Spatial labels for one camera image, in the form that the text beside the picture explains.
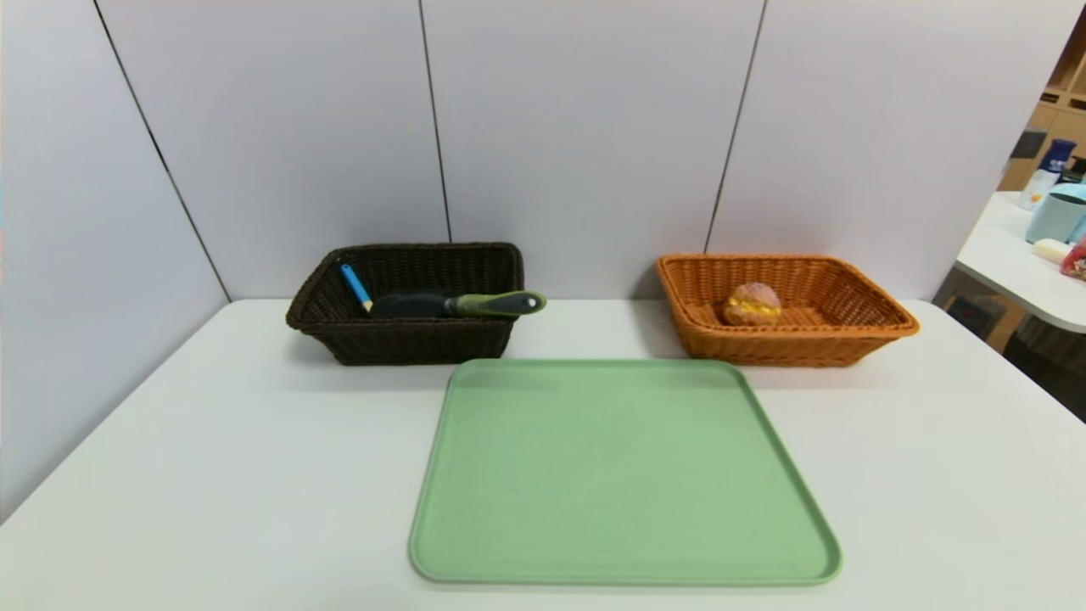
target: white wall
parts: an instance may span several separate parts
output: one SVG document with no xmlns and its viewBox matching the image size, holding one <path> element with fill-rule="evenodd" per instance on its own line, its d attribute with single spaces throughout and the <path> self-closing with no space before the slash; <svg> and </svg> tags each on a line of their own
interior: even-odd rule
<svg viewBox="0 0 1086 611">
<path fill-rule="evenodd" d="M 226 298 L 93 3 L 3 10 L 5 518 Z"/>
<path fill-rule="evenodd" d="M 931 297 L 1082 4 L 770 0 L 709 250 L 834 254 Z"/>
<path fill-rule="evenodd" d="M 416 0 L 100 4 L 232 297 L 292 296 L 334 247 L 447 241 Z"/>
<path fill-rule="evenodd" d="M 658 294 L 700 251 L 761 0 L 424 0 L 454 241 L 552 296 Z"/>
</svg>

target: white table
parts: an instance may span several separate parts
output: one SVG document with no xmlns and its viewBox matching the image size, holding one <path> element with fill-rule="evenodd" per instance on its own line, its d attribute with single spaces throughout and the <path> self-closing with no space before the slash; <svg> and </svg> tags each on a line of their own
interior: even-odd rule
<svg viewBox="0 0 1086 611">
<path fill-rule="evenodd" d="M 229 305 L 0 526 L 0 609 L 1081 610 L 1086 427 L 933 305 L 843 370 L 744 371 L 844 550 L 811 588 L 447 586 L 406 545 L 452 367 L 342 368 Z M 553 301 L 507 357 L 681 357 L 659 302 Z"/>
<path fill-rule="evenodd" d="M 1025 229 L 1032 213 L 1014 204 L 1018 196 L 1014 191 L 992 195 L 956 266 L 1046 323 L 1086 333 L 1086 282 L 1030 252 Z"/>
</svg>

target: dark brown wicker basket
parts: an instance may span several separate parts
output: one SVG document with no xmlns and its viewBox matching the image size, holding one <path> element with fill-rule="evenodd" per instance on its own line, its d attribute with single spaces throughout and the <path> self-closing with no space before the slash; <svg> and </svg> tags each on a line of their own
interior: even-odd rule
<svg viewBox="0 0 1086 611">
<path fill-rule="evenodd" d="M 419 366 L 496 359 L 515 319 L 374 320 L 340 272 L 349 263 L 371 297 L 443 289 L 452 293 L 523 290 L 512 243 L 372 244 L 330 252 L 298 291 L 287 324 L 319 340 L 344 366 Z"/>
</svg>

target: green tray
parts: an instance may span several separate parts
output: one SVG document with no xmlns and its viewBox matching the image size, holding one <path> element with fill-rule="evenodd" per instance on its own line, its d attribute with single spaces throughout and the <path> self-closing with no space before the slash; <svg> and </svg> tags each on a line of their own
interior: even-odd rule
<svg viewBox="0 0 1086 611">
<path fill-rule="evenodd" d="M 717 361 L 460 366 L 409 548 L 439 582 L 808 585 L 841 569 L 746 381 Z"/>
</svg>

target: spatula handle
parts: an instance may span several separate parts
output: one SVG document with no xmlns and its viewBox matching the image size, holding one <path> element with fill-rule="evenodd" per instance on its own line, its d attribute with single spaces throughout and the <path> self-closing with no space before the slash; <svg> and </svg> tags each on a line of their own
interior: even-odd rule
<svg viewBox="0 0 1086 611">
<path fill-rule="evenodd" d="M 457 317 L 523 317 L 546 305 L 546 296 L 533 290 L 502 294 L 462 294 L 449 300 L 447 307 Z"/>
</svg>

